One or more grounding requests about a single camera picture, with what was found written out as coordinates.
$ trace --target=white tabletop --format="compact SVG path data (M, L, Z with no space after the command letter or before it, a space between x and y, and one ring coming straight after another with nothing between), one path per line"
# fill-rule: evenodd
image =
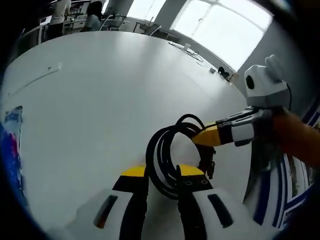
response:
M58 63L59 71L27 85ZM207 61L201 65L166 40L104 31L45 42L8 67L1 116L23 106L20 154L26 196L45 230L64 226L80 205L112 188L122 171L144 164L157 130L184 114L208 124L246 107L233 85L210 73ZM232 143L216 151L212 184L242 202L251 145ZM183 136L173 143L172 158L195 166L199 162L196 148ZM183 236L176 201L153 190L148 202L147 232Z

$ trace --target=white shirt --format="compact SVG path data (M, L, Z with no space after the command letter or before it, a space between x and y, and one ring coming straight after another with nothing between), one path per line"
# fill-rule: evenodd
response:
M101 27L101 22L96 15L90 15L86 17L85 24L86 27L90 28L90 31L99 31Z
M65 14L69 13L71 7L71 0L57 1L53 6L53 15L50 25L62 24L65 21Z

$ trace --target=window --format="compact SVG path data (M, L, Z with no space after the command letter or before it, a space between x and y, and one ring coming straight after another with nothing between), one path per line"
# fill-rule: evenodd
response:
M108 3L109 3L109 0L106 0L105 3L103 4L102 11L101 11L103 14L106 12Z
M134 0L127 16L154 21L165 2L166 0Z
M171 29L201 44L237 71L271 20L269 12L250 0L189 0Z

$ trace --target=yellow tip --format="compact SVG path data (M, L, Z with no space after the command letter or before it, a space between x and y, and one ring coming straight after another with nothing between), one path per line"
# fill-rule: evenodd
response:
M195 166L189 166L185 164L179 164L181 176L194 176L194 175L204 175L204 172Z
M124 171L121 176L143 177L145 175L145 166L134 166Z
M199 144L207 147L220 146L221 142L220 142L218 127L212 126L203 130L194 138L192 138L192 141L195 144Z

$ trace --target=woman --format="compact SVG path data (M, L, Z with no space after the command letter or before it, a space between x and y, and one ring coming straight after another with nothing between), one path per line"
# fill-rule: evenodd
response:
M53 6L53 15L47 30L47 39L55 39L63 34L65 15L70 13L71 0L57 0Z
M90 3L88 9L86 10L87 17L81 32L98 31L100 29L102 17L101 11L101 1L95 1Z

